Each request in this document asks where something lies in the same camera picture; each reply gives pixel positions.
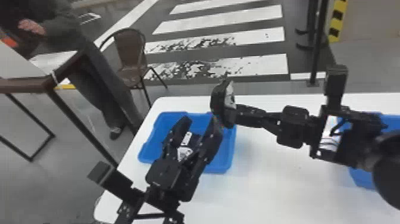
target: pant leg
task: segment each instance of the pant leg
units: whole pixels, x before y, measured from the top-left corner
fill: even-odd
[[[108,127],[119,127],[126,120],[119,105],[110,94],[104,91],[104,86],[98,83],[88,71],[82,71],[69,76],[76,89],[97,109],[99,109]]]
[[[102,52],[99,51],[93,42],[88,42],[86,44],[85,52],[90,60],[90,64],[93,65],[96,71],[95,78],[106,86],[107,92],[114,97],[114,100],[120,106],[129,122],[134,127],[139,127],[143,122],[143,117],[133,102],[130,89],[124,84],[122,79],[114,73]]]

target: white table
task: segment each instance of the white table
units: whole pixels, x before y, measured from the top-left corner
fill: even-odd
[[[400,94],[346,94],[343,104],[354,110],[399,114]],[[209,97],[158,99],[132,141],[118,170],[145,190],[150,167],[138,161],[142,144],[163,111],[209,111]],[[321,95],[237,96],[236,102],[267,111],[286,105],[307,108],[318,114],[325,102]],[[96,220],[114,223],[121,200],[104,192],[97,205]],[[266,130],[238,127],[232,167],[223,175],[204,174],[192,201],[182,203],[185,223],[399,223],[400,211],[379,194],[354,185],[348,169],[308,156],[300,150],[278,145]],[[144,206],[140,213],[155,211]],[[135,223],[162,223],[137,220]]]

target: chair backrest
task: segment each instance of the chair backrest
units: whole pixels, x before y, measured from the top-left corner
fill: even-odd
[[[131,66],[147,66],[146,56],[144,53],[146,38],[143,33],[136,29],[121,29],[109,35],[103,41],[100,49],[110,38],[114,38],[118,55],[123,67]]]

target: orange object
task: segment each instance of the orange object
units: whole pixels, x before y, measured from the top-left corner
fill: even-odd
[[[9,37],[2,38],[1,41],[3,41],[3,43],[5,43],[6,45],[8,45],[11,48],[18,47],[18,43]]]

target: person's hand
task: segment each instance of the person's hand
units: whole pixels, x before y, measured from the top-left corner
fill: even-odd
[[[42,35],[42,36],[46,35],[46,30],[41,25],[39,25],[37,22],[35,22],[33,20],[29,20],[27,18],[21,20],[18,23],[18,28],[26,30],[26,31],[31,31],[32,33],[36,33],[38,35]]]

